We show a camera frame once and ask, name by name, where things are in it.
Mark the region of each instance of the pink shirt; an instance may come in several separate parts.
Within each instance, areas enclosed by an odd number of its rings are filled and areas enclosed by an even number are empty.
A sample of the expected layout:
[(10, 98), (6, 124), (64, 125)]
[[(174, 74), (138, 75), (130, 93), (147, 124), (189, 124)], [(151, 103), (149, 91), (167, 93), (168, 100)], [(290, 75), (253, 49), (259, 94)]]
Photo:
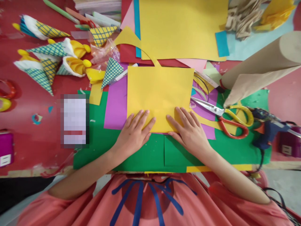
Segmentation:
[(218, 182), (207, 193), (192, 174), (114, 175), (95, 197), (94, 188), (71, 201), (45, 192), (23, 211), (18, 225), (292, 225), (276, 203), (242, 200)]

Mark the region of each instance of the person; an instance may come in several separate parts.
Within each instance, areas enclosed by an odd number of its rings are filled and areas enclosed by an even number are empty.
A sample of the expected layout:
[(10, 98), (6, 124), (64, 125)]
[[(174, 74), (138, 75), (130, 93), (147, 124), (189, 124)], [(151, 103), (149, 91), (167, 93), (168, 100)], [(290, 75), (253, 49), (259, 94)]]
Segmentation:
[(210, 146), (193, 112), (176, 107), (182, 125), (167, 115), (175, 140), (220, 179), (202, 187), (193, 174), (115, 174), (93, 197), (96, 181), (147, 143), (156, 118), (131, 114), (114, 146), (32, 202), (18, 225), (292, 225), (286, 214)]

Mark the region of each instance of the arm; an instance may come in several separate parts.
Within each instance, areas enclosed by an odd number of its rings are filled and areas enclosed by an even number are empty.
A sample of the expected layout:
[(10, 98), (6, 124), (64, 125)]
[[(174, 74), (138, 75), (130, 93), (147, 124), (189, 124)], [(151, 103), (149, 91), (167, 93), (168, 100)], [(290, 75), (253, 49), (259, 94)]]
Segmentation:
[(269, 197), (252, 181), (235, 169), (221, 157), (209, 144), (205, 132), (193, 111), (176, 108), (183, 122), (183, 127), (171, 116), (167, 119), (175, 126), (180, 135), (170, 132), (175, 140), (198, 158), (220, 178), (226, 188), (242, 199), (258, 204), (270, 203)]
[(131, 114), (114, 146), (98, 159), (77, 170), (49, 189), (49, 194), (60, 199), (76, 199), (93, 183), (129, 156), (137, 152), (150, 138), (156, 118), (143, 129), (149, 111), (141, 110), (133, 119)]

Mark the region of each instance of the table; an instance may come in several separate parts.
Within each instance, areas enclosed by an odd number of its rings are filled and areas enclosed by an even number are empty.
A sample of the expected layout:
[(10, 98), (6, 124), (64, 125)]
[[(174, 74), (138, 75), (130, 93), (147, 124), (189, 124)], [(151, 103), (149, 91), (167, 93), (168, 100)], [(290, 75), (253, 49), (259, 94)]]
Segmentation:
[[(61, 8), (74, 9), (72, 0), (52, 0)], [(74, 23), (44, 4), (43, 1), (4, 1), (1, 2), (2, 20), (0, 28), (4, 33), (15, 33), (12, 23), (19, 23), (20, 14), (27, 14), (35, 19), (70, 33), (75, 30)], [(295, 18), (295, 30), (301, 30), (301, 5), (299, 4)], [(54, 97), (50, 96), (33, 79), (13, 65), (21, 57), (18, 49), (29, 49), (47, 44), (46, 41), (25, 36), (16, 40), (0, 41), (0, 79), (11, 80), (16, 88), (17, 95), (12, 100), (12, 107), (7, 112), (0, 113), (0, 129), (7, 128), (14, 133), (14, 163), (0, 168), (0, 177), (31, 177), (40, 176), (41, 172), (49, 173), (56, 169), (71, 155), (71, 161), (66, 163), (65, 174), (72, 171), (73, 149), (60, 147), (60, 119), (55, 107), (61, 94), (76, 94), (77, 90), (90, 90), (87, 77), (56, 76), (53, 83)], [(220, 72), (223, 74), (239, 62), (226, 61), (220, 63)], [(267, 88), (269, 94), (270, 112), (282, 120), (294, 121), (301, 125), (299, 112), (301, 106), (294, 104), (301, 102), (301, 68), (274, 82)], [(51, 113), (48, 107), (54, 106)], [(43, 116), (40, 125), (33, 124), (31, 116)], [(264, 168), (274, 169), (301, 169), (301, 159), (285, 157), (277, 152), (277, 139), (273, 142), (272, 161)]]

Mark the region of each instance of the yellow scissors handle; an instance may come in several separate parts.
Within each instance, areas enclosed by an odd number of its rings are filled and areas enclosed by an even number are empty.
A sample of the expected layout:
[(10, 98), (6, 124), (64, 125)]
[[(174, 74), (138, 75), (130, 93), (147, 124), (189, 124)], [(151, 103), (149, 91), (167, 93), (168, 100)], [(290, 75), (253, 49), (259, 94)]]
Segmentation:
[(237, 109), (241, 109), (242, 111), (244, 111), (247, 116), (248, 116), (248, 122), (247, 123), (244, 123), (240, 118), (238, 118), (236, 116), (236, 114), (234, 114), (232, 111), (230, 111), (228, 108), (225, 109), (225, 113), (227, 113), (228, 115), (230, 115), (235, 121), (237, 121), (238, 123), (246, 126), (246, 127), (249, 127), (249, 126), (252, 126), (253, 123), (254, 123), (254, 117), (253, 117), (253, 114), (252, 112), (245, 106), (241, 106), (241, 105), (231, 105), (229, 106), (230, 109), (234, 109), (234, 108), (237, 108)]

